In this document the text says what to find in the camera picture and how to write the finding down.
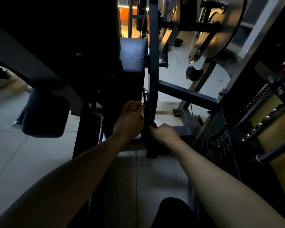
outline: right hand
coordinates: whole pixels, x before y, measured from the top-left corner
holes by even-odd
[[[180,137],[174,130],[173,126],[169,126],[166,123],[162,124],[157,129],[149,126],[149,129],[152,137],[164,146],[168,146],[169,143],[180,140]]]

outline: exercise machine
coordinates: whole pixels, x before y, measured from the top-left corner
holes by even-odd
[[[80,116],[73,157],[80,155],[112,134],[126,101],[141,100],[147,67],[150,121],[155,118],[158,92],[182,99],[173,110],[184,124],[176,128],[181,138],[285,217],[285,165],[281,164],[285,163],[285,136],[272,148],[266,148],[266,139],[260,137],[285,115],[285,0],[275,0],[242,57],[228,47],[248,11],[247,0],[175,0],[169,19],[167,12],[160,16],[158,0],[146,0],[145,11],[137,16],[132,14],[131,1],[129,24],[132,28],[132,18],[143,20],[144,27],[147,23],[147,30],[142,29],[145,39],[120,38],[116,0],[106,2],[106,16],[98,19],[104,44],[97,43],[92,30],[95,18],[85,1],[63,8],[53,4],[42,11],[17,6],[10,10],[13,18],[0,15],[0,65],[33,88],[23,111],[23,132],[59,137],[71,110]],[[102,4],[94,0],[94,5]],[[165,33],[159,41],[162,28]],[[189,89],[159,80],[159,68],[168,66],[167,54],[180,31],[196,32],[184,74],[193,81]],[[191,62],[202,56],[206,57],[202,69],[192,68]],[[213,98],[199,91],[217,64],[231,80]],[[256,125],[252,123],[251,117],[260,118],[256,112],[273,96],[280,102]],[[190,104],[209,110],[205,122],[190,114]],[[99,221],[102,184],[69,227]],[[193,191],[189,186],[188,204],[202,223],[214,227]]]

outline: black pad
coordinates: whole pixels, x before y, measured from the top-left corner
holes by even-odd
[[[119,58],[124,72],[110,90],[109,98],[105,102],[103,130],[107,136],[113,133],[113,126],[124,103],[129,100],[141,101],[145,79],[147,40],[121,38],[120,44]]]

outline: tiled floor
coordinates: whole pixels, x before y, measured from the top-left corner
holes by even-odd
[[[189,88],[185,78],[190,45],[172,48],[169,68],[160,68],[160,79]],[[194,64],[200,68],[203,61]],[[224,70],[217,67],[201,93],[217,97],[229,80]],[[11,125],[28,99],[23,92],[0,103],[0,214],[2,214],[26,189],[42,176],[72,157],[79,117],[69,115],[65,133],[61,138],[32,138]],[[183,125],[175,118],[172,109],[180,99],[159,93],[155,122],[173,126]],[[192,105],[193,114],[205,120],[207,110]],[[150,227],[160,202],[166,197],[176,197],[187,202],[187,177],[172,155],[147,159],[141,145],[121,152],[107,174],[105,197],[105,227]]]

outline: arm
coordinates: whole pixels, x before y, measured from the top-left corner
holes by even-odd
[[[141,104],[127,102],[112,136],[35,183],[3,213],[0,227],[66,227],[117,154],[142,130]]]
[[[218,227],[285,227],[285,219],[242,182],[183,142],[172,126],[150,127],[176,155],[199,199]]]

